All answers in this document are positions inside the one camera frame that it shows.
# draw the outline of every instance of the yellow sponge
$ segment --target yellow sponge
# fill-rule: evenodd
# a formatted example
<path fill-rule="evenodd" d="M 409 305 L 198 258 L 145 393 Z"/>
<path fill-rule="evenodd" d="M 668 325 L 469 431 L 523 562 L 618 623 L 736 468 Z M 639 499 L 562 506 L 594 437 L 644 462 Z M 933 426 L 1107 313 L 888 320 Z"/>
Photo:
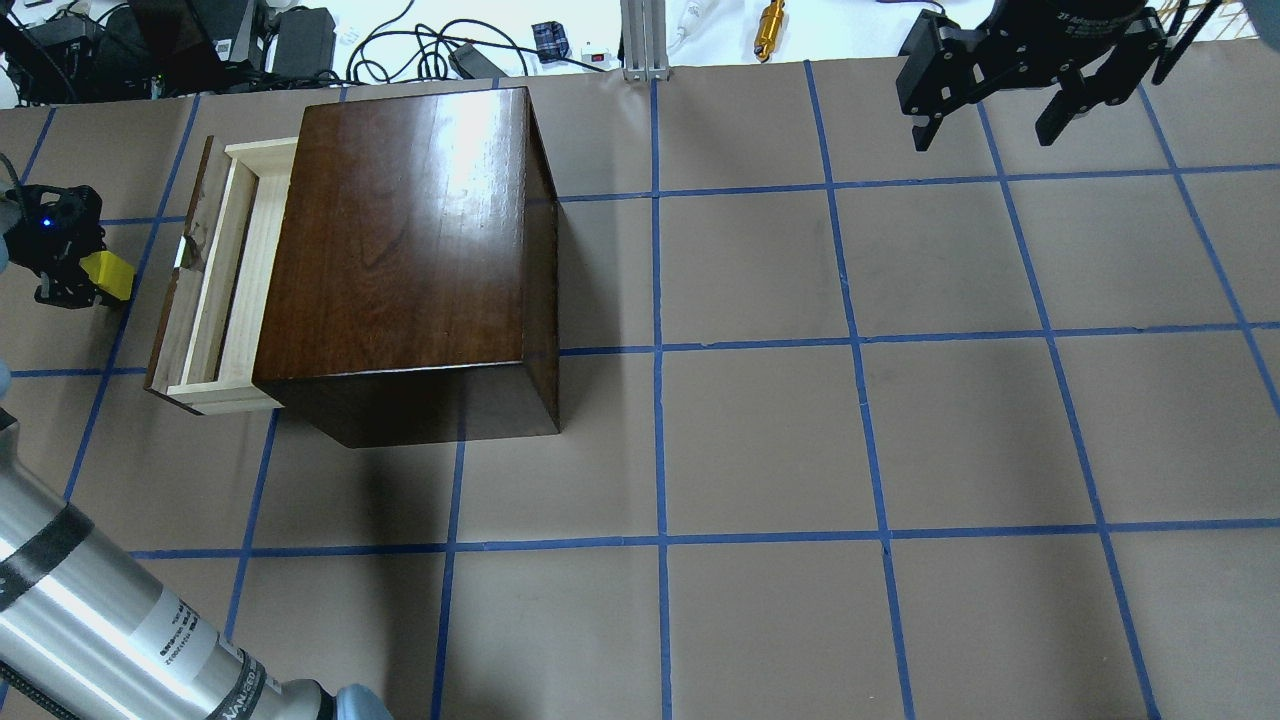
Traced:
<path fill-rule="evenodd" d="M 101 250 L 81 259 L 81 268 L 102 292 L 124 302 L 133 295 L 133 265 L 110 250 Z"/>

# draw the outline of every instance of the wooden drawer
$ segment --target wooden drawer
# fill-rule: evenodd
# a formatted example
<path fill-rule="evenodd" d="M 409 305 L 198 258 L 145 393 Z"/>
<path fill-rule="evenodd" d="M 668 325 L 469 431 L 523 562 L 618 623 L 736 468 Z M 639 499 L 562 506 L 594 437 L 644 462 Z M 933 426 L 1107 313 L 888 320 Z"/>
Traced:
<path fill-rule="evenodd" d="M 351 447 L 558 432 L 556 223 L 524 88 L 209 138 L 147 388 Z"/>

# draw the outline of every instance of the yellow block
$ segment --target yellow block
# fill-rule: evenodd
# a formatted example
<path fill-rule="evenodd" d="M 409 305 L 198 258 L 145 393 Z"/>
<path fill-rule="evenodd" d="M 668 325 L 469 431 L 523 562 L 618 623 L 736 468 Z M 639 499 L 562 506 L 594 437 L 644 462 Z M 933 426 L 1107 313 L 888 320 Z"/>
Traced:
<path fill-rule="evenodd" d="M 110 250 L 101 250 L 81 259 L 81 268 L 102 292 L 125 301 L 133 295 L 133 265 Z"/>

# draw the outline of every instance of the box top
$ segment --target box top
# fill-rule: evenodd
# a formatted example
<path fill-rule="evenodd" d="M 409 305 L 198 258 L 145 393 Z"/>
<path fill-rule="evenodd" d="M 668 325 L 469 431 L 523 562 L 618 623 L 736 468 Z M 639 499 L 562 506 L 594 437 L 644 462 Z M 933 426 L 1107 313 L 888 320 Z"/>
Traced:
<path fill-rule="evenodd" d="M 525 88 L 302 120 L 255 383 L 518 361 Z"/>

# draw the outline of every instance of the brown wooden box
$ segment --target brown wooden box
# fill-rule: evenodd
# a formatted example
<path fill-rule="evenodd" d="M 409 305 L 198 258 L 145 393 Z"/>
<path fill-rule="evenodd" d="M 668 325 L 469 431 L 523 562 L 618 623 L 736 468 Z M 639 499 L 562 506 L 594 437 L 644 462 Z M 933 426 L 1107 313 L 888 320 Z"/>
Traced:
<path fill-rule="evenodd" d="M 210 138 L 147 387 L 279 404 L 349 447 L 554 433 L 556 223 L 524 88 Z"/>

